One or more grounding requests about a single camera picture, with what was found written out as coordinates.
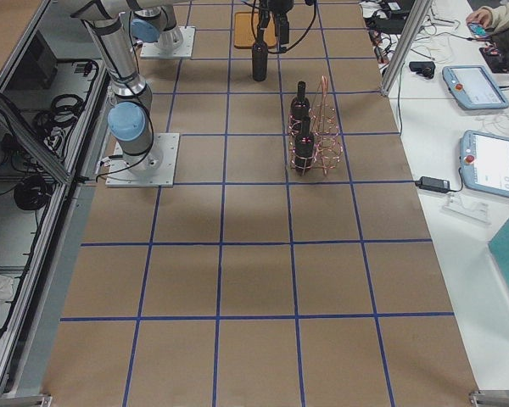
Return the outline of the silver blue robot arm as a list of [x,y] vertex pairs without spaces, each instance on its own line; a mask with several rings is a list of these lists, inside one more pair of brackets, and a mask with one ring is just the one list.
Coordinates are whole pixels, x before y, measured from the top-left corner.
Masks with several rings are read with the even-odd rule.
[[131,34],[144,44],[154,44],[164,51],[175,50],[183,43],[171,5],[136,11],[129,23]]
[[108,158],[122,166],[98,179],[157,170],[162,153],[150,115],[152,91],[137,66],[133,41],[172,51],[182,45],[172,1],[67,1],[70,17],[87,28],[111,79],[116,104],[108,128],[121,152]]

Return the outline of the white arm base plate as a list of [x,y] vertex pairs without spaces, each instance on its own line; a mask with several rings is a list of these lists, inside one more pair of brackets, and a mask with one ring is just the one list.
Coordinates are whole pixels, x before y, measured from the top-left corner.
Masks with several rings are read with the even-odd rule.
[[180,143],[179,133],[156,133],[149,154],[141,159],[123,155],[118,142],[114,155],[120,158],[110,162],[110,176],[106,177],[107,187],[173,187],[176,160]]
[[159,40],[145,42],[140,56],[142,59],[190,59],[196,28],[194,26],[176,26],[163,31]]

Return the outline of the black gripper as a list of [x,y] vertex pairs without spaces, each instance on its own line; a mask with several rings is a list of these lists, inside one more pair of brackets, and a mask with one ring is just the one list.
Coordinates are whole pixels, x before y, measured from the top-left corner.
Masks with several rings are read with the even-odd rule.
[[275,36],[279,45],[289,44],[289,22],[287,12],[294,7],[294,0],[260,0],[258,11],[258,30],[268,27],[268,10],[275,14]]

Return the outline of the person's hand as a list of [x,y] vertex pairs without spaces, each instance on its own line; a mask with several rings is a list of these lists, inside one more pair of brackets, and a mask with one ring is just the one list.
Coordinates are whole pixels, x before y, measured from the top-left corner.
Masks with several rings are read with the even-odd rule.
[[467,24],[481,25],[483,28],[488,28],[492,21],[492,14],[488,9],[479,8],[466,17]]

